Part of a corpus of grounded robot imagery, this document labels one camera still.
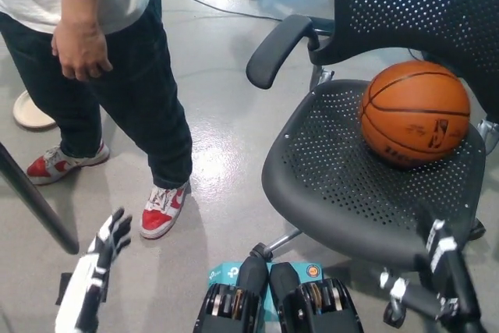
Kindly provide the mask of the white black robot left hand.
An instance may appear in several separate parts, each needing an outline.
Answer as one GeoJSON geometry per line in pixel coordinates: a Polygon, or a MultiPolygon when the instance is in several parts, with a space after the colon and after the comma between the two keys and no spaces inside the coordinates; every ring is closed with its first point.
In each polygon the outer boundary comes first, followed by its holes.
{"type": "Polygon", "coordinates": [[[113,262],[131,243],[133,217],[123,207],[114,211],[97,231],[78,260],[55,318],[55,333],[95,332],[98,311],[108,287],[113,262]]]}

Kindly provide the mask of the person's left hand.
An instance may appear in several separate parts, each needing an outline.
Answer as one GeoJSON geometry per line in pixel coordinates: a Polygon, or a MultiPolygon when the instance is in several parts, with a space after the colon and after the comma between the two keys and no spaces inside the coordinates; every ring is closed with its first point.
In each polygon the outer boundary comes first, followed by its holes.
{"type": "Polygon", "coordinates": [[[51,49],[68,79],[85,82],[113,69],[105,36],[95,19],[61,19],[51,49]]]}

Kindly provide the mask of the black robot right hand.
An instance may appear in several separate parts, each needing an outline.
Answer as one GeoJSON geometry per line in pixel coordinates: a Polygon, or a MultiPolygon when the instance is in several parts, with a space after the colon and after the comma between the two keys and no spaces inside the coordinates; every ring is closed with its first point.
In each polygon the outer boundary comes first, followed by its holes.
{"type": "Polygon", "coordinates": [[[409,308],[439,322],[449,332],[485,332],[481,309],[469,270],[455,237],[444,220],[419,224],[426,240],[429,266],[419,273],[429,285],[415,285],[388,270],[379,276],[379,286],[389,292],[385,324],[400,328],[409,308]]]}

